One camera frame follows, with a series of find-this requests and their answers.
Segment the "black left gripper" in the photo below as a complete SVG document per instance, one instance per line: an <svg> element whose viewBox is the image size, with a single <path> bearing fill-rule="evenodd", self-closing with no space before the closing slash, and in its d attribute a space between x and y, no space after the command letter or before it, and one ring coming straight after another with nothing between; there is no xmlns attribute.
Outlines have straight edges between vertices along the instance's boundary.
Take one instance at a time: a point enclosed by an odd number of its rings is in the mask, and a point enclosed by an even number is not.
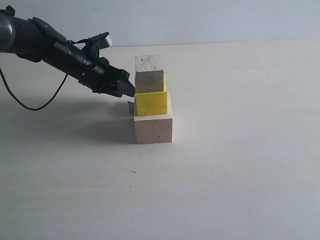
<svg viewBox="0 0 320 240"><path fill-rule="evenodd" d="M129 81L130 74L124 69L110 65L105 57L99 57L99 49L91 41L87 41L82 49L70 41L66 44L55 43L53 66L77 79L93 93L117 98L123 95L135 96L136 89Z"/></svg>

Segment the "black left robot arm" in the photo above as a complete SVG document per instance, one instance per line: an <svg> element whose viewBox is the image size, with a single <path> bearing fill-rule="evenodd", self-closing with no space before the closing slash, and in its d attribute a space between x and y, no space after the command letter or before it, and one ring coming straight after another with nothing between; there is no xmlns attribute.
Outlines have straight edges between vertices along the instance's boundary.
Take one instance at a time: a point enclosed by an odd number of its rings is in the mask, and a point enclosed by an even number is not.
<svg viewBox="0 0 320 240"><path fill-rule="evenodd" d="M93 93L114 97L133 97L135 87L130 73L118 69L100 50L112 45L109 32L72 41L66 39L44 20L21 19L8 5L0 11L0 51L15 54L31 62L45 62L78 80Z"/></svg>

